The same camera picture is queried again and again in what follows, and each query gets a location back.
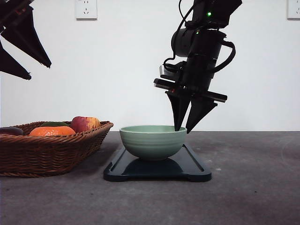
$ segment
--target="cable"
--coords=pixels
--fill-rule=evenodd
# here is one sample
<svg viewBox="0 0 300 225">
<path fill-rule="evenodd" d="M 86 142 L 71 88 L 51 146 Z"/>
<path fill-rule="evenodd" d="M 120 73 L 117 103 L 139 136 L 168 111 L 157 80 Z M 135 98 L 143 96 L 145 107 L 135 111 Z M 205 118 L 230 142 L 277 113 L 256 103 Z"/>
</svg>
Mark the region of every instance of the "cable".
<svg viewBox="0 0 300 225">
<path fill-rule="evenodd" d="M 179 12 L 180 12 L 181 17 L 184 18 L 183 14 L 182 14 L 182 12 L 181 12 L 181 7 L 180 7 L 181 1 L 182 1 L 182 0 L 179 1 L 178 8 L 179 8 Z"/>
<path fill-rule="evenodd" d="M 197 2 L 196 2 L 189 10 L 188 10 L 187 14 L 183 17 L 183 19 L 181 20 L 181 22 L 180 22 L 180 24 L 179 24 L 179 26 L 178 26 L 178 29 L 177 29 L 177 31 L 176 31 L 176 33 L 175 33 L 174 41 L 173 41 L 173 43 L 171 43 L 171 46 L 174 46 L 174 48 L 173 48 L 173 57 L 172 57 L 172 58 L 167 58 L 167 59 L 164 61 L 164 68 L 165 68 L 166 70 L 168 70 L 169 72 L 175 72 L 175 71 L 176 71 L 176 70 L 170 70 L 170 69 L 168 69 L 168 68 L 166 67 L 166 62 L 169 61 L 169 60 L 174 60 L 175 57 L 176 57 L 176 53 L 175 53 L 175 43 L 176 43 L 176 39 L 177 39 L 178 33 L 179 33 L 179 31 L 180 31 L 180 29 L 181 29 L 181 27 L 182 27 L 184 21 L 185 21 L 186 18 L 188 17 L 188 15 L 192 12 L 192 10 L 195 8 L 195 6 L 198 5 L 199 3 L 201 3 L 202 1 L 204 1 L 204 0 L 198 0 L 198 1 L 197 1 Z"/>
<path fill-rule="evenodd" d="M 233 58 L 236 54 L 234 43 L 222 40 L 220 42 L 220 44 L 224 45 L 224 46 L 227 46 L 229 48 L 232 48 L 232 51 L 231 51 L 230 55 L 228 56 L 228 58 L 224 62 L 222 62 L 220 65 L 218 65 L 217 67 L 215 67 L 213 69 L 205 71 L 206 74 L 214 74 L 214 73 L 220 71 L 221 69 L 226 67 L 229 63 L 231 63 L 231 61 L 233 60 Z"/>
</svg>

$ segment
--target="tabletop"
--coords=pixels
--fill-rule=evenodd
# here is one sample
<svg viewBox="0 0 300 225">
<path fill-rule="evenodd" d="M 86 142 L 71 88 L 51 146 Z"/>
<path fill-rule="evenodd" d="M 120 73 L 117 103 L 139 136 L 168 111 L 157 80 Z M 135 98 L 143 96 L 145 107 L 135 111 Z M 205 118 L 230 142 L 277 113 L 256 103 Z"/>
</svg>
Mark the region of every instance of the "tabletop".
<svg viewBox="0 0 300 225">
<path fill-rule="evenodd" d="M 0 177 L 1 225 L 299 225 L 300 132 L 191 132 L 207 182 L 109 182 L 122 144 L 109 132 L 68 174 Z"/>
</svg>

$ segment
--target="white wall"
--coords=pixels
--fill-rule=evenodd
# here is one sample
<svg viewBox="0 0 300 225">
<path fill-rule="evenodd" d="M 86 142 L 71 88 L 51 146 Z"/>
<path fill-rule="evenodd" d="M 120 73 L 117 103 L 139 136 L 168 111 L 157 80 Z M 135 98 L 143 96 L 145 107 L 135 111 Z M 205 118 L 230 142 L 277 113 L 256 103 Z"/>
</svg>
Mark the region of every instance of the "white wall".
<svg viewBox="0 0 300 225">
<path fill-rule="evenodd" d="M 182 2 L 184 12 L 192 2 Z M 286 0 L 243 2 L 223 30 L 236 58 L 210 86 L 228 101 L 194 130 L 300 130 L 300 21 L 286 19 Z M 181 21 L 177 0 L 98 0 L 97 21 L 76 21 L 73 0 L 32 6 L 52 67 L 1 39 L 32 75 L 26 81 L 0 73 L 2 126 L 77 115 L 110 120 L 112 130 L 173 123 L 171 104 L 153 80 L 172 55 L 171 36 Z M 228 54 L 224 47 L 219 62 Z"/>
</svg>

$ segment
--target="wicker basket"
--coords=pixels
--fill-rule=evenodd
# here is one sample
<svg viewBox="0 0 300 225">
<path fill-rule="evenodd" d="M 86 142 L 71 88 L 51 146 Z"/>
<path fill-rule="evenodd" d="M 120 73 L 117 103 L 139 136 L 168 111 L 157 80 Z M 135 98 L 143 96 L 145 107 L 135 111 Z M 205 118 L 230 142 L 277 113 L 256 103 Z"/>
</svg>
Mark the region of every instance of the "wicker basket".
<svg viewBox="0 0 300 225">
<path fill-rule="evenodd" d="M 105 121 L 96 129 L 75 135 L 27 136 L 43 123 L 15 126 L 24 131 L 24 136 L 0 136 L 0 176 L 45 177 L 68 173 L 99 149 L 113 126 Z"/>
</svg>

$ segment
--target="electrical outlet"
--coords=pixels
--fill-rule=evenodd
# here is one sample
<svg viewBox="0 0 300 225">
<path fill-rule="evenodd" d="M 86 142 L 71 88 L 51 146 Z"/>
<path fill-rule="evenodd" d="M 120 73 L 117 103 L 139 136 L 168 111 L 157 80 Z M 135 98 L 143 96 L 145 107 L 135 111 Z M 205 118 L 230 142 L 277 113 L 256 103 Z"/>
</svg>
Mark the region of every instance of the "electrical outlet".
<svg viewBox="0 0 300 225">
<path fill-rule="evenodd" d="M 97 0 L 75 0 L 76 19 L 97 19 Z"/>
<path fill-rule="evenodd" d="M 300 19 L 300 0 L 288 0 L 287 18 Z"/>
</svg>

